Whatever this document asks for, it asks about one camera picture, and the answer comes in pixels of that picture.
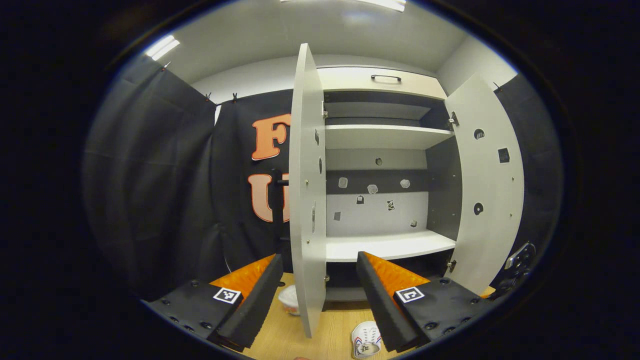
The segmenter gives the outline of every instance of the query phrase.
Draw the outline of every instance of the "white shelf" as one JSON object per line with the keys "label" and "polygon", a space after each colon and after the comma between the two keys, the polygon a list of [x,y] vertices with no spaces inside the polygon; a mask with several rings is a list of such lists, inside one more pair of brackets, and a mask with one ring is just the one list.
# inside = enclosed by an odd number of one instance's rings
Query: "white shelf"
{"label": "white shelf", "polygon": [[430,230],[384,236],[327,237],[326,260],[353,263],[358,258],[358,251],[393,260],[432,254],[455,246],[455,241]]}
{"label": "white shelf", "polygon": [[331,149],[428,149],[454,135],[453,131],[395,125],[329,125],[325,144]]}

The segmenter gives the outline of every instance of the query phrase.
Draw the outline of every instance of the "white shoe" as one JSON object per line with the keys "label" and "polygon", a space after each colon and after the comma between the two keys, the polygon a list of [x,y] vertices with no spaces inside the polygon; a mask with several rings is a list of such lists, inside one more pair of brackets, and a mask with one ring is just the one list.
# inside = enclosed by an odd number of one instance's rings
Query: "white shoe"
{"label": "white shoe", "polygon": [[380,331],[376,322],[363,322],[356,326],[351,333],[353,343],[353,358],[364,359],[380,351]]}

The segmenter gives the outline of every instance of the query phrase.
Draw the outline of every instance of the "wall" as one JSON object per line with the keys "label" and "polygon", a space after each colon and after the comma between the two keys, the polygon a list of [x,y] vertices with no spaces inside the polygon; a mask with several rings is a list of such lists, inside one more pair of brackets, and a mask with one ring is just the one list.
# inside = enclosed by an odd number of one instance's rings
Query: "wall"
{"label": "wall", "polygon": [[[424,75],[435,76],[434,73],[398,63],[394,61],[349,55],[314,55],[316,66],[328,65],[367,65],[392,67]],[[233,99],[232,93],[238,97],[260,94],[293,88],[296,75],[297,56],[258,61],[235,67],[197,81],[191,86],[203,94],[211,93],[211,101],[219,104]]]}
{"label": "wall", "polygon": [[472,36],[462,41],[436,74],[445,92],[451,95],[474,73],[480,74],[492,90],[496,89],[494,82],[502,86],[518,74],[500,55]]}

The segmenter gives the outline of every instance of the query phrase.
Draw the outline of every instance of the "door handle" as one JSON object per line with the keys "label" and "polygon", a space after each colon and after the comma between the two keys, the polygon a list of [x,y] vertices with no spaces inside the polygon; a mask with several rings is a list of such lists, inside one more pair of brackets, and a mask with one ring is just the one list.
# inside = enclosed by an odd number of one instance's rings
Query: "door handle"
{"label": "door handle", "polygon": [[384,77],[384,78],[396,78],[396,79],[398,80],[398,83],[399,83],[400,81],[402,81],[402,78],[400,78],[399,76],[391,76],[391,75],[372,75],[372,76],[371,76],[371,79],[372,79],[372,80],[375,80],[375,79],[376,79],[376,76],[382,76],[382,77]]}

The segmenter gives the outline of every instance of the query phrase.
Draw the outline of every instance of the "cabinet door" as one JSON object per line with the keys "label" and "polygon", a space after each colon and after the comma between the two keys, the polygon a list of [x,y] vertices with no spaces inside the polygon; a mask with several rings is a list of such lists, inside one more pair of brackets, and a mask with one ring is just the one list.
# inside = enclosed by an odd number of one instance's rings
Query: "cabinet door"
{"label": "cabinet door", "polygon": [[480,294],[504,266],[520,226],[522,157],[509,117],[479,75],[445,105],[460,123],[453,128],[462,169],[460,231],[452,256],[457,263],[445,276]]}
{"label": "cabinet door", "polygon": [[300,316],[308,338],[324,305],[326,169],[324,93],[308,44],[300,46],[289,142],[291,254]]}

